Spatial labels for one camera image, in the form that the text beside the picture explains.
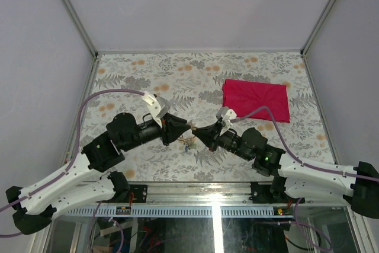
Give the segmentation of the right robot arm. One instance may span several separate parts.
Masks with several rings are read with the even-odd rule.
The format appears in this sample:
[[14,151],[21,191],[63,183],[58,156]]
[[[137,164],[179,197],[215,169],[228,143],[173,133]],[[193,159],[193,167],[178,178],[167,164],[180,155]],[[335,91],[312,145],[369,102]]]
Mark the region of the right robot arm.
[[273,177],[270,195],[276,202],[298,198],[329,200],[378,219],[378,171],[368,162],[350,166],[294,158],[289,151],[269,145],[267,138],[253,127],[238,135],[233,129],[223,130],[221,123],[216,122],[192,133],[209,150],[222,148],[252,161],[252,169],[257,173]]

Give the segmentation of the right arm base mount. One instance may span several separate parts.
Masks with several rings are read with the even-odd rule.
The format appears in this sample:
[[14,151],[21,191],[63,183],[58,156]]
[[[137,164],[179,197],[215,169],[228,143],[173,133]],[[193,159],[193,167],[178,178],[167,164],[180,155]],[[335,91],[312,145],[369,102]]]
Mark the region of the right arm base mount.
[[249,199],[253,204],[273,204],[276,203],[273,194],[270,192],[270,182],[251,182]]

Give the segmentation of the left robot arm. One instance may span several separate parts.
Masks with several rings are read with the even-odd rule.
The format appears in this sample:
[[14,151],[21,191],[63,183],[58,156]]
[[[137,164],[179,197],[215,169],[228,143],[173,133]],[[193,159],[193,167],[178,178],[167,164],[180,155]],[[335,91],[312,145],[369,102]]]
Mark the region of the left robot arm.
[[15,227],[20,234],[31,235],[77,207],[127,201],[130,186],[124,174],[112,167],[124,161],[125,152],[155,139],[167,146],[190,127],[185,119],[171,114],[140,124],[132,114],[116,115],[106,131],[85,145],[67,166],[29,187],[7,189]]

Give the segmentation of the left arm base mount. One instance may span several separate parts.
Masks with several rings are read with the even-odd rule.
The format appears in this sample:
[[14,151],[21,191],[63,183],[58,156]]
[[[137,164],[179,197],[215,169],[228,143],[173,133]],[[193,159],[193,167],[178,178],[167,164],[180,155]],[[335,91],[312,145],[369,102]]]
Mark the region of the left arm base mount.
[[117,194],[114,197],[116,203],[126,203],[129,205],[146,203],[148,186],[146,184],[132,184],[127,191]]

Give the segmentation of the metal keyring with clips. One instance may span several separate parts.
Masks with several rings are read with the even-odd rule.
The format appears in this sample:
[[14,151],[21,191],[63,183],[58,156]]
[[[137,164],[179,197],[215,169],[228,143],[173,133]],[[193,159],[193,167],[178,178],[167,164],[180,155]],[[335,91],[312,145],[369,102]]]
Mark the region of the metal keyring with clips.
[[[188,125],[190,126],[190,131],[197,129],[195,123],[192,120],[188,122]],[[178,141],[183,144],[183,150],[185,153],[187,153],[190,149],[195,148],[196,145],[196,137],[192,133],[189,136],[184,136],[183,134],[180,135]]]

